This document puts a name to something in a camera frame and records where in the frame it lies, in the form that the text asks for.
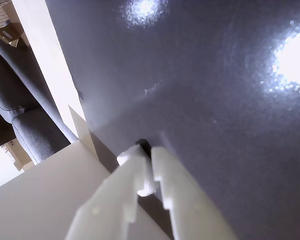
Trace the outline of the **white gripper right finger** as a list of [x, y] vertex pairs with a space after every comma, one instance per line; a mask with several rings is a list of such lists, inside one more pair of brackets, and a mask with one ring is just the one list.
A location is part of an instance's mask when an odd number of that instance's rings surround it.
[[154, 180], [160, 183], [162, 204], [169, 211], [176, 240], [235, 240], [219, 209], [179, 159], [166, 148], [151, 149]]

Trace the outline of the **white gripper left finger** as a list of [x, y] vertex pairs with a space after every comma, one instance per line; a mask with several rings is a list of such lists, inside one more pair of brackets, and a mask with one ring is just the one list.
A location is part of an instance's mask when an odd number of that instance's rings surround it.
[[117, 157], [119, 167], [76, 212], [67, 240], [125, 240], [138, 197], [151, 193], [151, 159], [141, 146]]

